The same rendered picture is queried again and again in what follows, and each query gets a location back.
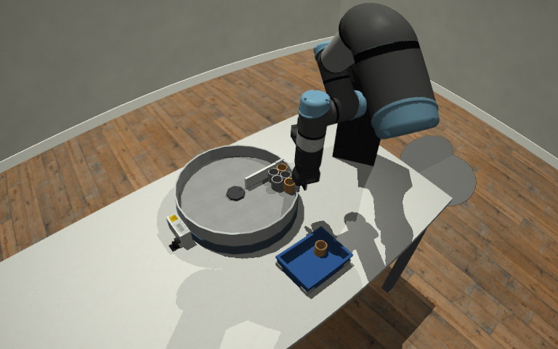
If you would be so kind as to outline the bronze bushing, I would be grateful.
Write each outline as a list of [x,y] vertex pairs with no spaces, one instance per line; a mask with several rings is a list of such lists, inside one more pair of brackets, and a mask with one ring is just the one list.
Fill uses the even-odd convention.
[[286,193],[293,193],[295,191],[294,186],[295,186],[295,183],[294,183],[293,179],[292,178],[286,178],[284,180],[283,190]]
[[277,165],[277,169],[279,170],[279,175],[282,171],[287,171],[288,167],[285,164],[279,164]]
[[[318,249],[322,248],[322,249]],[[315,243],[314,254],[318,257],[325,255],[327,249],[327,243],[325,241],[319,240]]]

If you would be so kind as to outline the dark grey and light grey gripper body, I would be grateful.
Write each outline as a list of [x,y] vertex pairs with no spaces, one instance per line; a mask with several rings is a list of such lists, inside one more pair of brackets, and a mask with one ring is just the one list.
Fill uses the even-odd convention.
[[319,140],[307,140],[297,132],[297,124],[291,125],[291,139],[296,145],[295,167],[292,179],[297,186],[308,185],[320,180],[320,170],[325,137]]

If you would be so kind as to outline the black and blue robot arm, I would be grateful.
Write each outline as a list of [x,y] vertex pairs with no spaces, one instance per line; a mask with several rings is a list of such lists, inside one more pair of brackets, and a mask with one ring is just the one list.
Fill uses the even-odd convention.
[[[322,139],[327,126],[364,115],[367,104],[380,139],[439,124],[439,108],[417,35],[390,7],[377,3],[352,7],[332,40],[313,50],[326,93],[302,94],[297,128],[301,137]],[[365,97],[353,89],[349,66],[360,77]]]

